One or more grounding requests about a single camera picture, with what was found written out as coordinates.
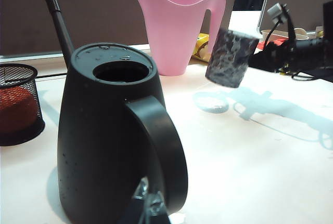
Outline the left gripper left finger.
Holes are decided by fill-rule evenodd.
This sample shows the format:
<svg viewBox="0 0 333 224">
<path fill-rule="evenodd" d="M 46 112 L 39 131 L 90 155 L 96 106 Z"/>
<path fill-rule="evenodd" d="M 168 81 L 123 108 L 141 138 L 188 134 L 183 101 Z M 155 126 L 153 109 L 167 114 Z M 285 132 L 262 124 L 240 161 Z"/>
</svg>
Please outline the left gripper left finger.
<svg viewBox="0 0 333 224">
<path fill-rule="evenodd" d="M 142 223 L 144 216 L 145 200 L 148 196 L 149 182 L 147 177 L 143 177 L 133 196 L 132 196 L 132 210 L 131 210 L 131 222 L 130 223 Z"/>
</svg>

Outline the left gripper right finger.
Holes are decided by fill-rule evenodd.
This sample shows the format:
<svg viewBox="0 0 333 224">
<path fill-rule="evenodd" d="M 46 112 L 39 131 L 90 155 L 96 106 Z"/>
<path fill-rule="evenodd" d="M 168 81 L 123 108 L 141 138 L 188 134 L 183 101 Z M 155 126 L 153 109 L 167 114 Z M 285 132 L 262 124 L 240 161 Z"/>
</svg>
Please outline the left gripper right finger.
<svg viewBox="0 0 333 224">
<path fill-rule="evenodd" d="M 168 211 L 164 202 L 164 197 L 161 192 L 156 192 L 148 195 L 145 203 L 144 223 L 149 224 L 168 224 Z"/>
</svg>

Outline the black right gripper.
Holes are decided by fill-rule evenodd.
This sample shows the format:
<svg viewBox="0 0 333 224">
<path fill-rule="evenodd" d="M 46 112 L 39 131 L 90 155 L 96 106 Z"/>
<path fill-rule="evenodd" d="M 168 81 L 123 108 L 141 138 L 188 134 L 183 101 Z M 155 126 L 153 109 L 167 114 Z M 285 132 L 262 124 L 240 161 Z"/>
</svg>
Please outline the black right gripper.
<svg viewBox="0 0 333 224">
<path fill-rule="evenodd" d="M 273 42 L 249 58 L 249 67 L 278 72 L 287 61 L 289 70 L 332 69 L 332 41 L 325 38 L 289 42 L 287 54 Z"/>
</svg>

